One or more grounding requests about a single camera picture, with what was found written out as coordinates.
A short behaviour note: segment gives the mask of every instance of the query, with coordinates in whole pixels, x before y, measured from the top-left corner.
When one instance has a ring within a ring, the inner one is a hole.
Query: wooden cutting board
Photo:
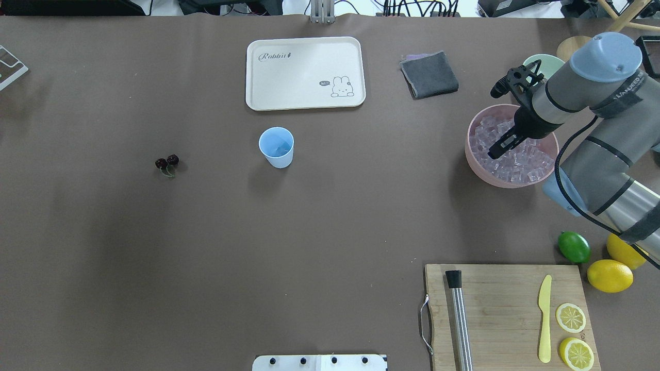
[[[595,355],[592,370],[600,371],[582,280],[575,265],[427,264],[435,371],[458,370],[452,342],[453,304],[445,271],[461,270],[472,361],[475,370],[570,370],[559,357],[559,344],[567,337],[583,339]],[[552,276],[550,293],[549,363],[539,360],[541,310],[539,289],[545,275]],[[564,331],[554,317],[565,302],[579,306],[587,316],[581,333]]]

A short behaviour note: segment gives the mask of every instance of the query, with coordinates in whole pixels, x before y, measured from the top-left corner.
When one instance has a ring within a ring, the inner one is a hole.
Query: metal tube with black cap
[[[472,371],[472,355],[470,353],[470,340],[467,336],[467,317],[463,303],[463,288],[461,284],[461,271],[446,271],[447,284],[451,290],[454,308],[455,343],[458,350],[460,371]]]

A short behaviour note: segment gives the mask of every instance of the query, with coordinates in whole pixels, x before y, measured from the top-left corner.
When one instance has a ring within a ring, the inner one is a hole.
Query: dark gray cloth
[[[458,90],[458,80],[442,50],[421,58],[409,55],[400,65],[416,99]]]

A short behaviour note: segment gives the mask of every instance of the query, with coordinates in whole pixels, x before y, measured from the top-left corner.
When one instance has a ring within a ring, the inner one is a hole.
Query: white bracket with holes
[[[316,354],[258,356],[252,371],[387,371],[387,355]]]

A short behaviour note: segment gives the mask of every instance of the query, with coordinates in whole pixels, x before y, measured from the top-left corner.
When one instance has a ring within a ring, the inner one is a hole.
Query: yellow lemon
[[[632,285],[632,271],[619,261],[603,259],[589,266],[587,279],[600,291],[620,292]]]
[[[570,333],[579,333],[587,325],[587,318],[584,312],[575,304],[563,303],[557,307],[555,314],[559,327]]]
[[[593,367],[593,351],[577,337],[567,337],[559,344],[559,355],[574,371],[588,371]]]
[[[610,233],[607,237],[607,252],[610,253],[612,259],[620,261],[631,269],[637,269],[646,262],[640,253],[614,233]]]

